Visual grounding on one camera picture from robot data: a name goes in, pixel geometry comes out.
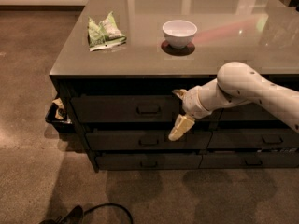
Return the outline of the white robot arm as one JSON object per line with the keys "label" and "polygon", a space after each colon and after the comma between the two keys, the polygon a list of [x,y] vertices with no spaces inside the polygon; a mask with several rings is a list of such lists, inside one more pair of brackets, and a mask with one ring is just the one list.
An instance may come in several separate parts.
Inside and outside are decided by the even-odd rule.
{"label": "white robot arm", "polygon": [[221,108],[255,103],[298,132],[299,92],[279,86],[240,62],[223,65],[217,77],[203,86],[172,92],[182,101],[184,115],[178,115],[168,138],[177,141],[195,123]]}

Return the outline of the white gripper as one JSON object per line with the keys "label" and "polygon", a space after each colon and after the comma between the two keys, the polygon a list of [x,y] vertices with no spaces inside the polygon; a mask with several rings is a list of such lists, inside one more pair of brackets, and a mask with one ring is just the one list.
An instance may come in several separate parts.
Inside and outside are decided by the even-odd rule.
{"label": "white gripper", "polygon": [[182,108],[187,115],[178,115],[175,125],[172,128],[168,139],[170,141],[179,140],[195,123],[195,119],[202,119],[211,114],[200,101],[200,86],[195,86],[189,90],[174,89],[172,93],[182,100]]}

